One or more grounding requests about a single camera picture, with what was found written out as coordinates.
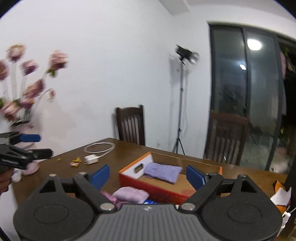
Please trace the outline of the person's left hand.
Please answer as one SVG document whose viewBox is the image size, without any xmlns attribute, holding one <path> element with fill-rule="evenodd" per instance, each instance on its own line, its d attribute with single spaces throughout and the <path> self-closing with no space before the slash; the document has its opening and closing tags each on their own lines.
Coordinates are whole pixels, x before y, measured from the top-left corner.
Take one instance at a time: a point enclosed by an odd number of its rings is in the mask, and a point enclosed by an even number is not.
<svg viewBox="0 0 296 241">
<path fill-rule="evenodd" d="M 9 168 L 6 172 L 0 174 L 0 194 L 7 192 L 13 174 L 14 170 L 12 168 Z"/>
</svg>

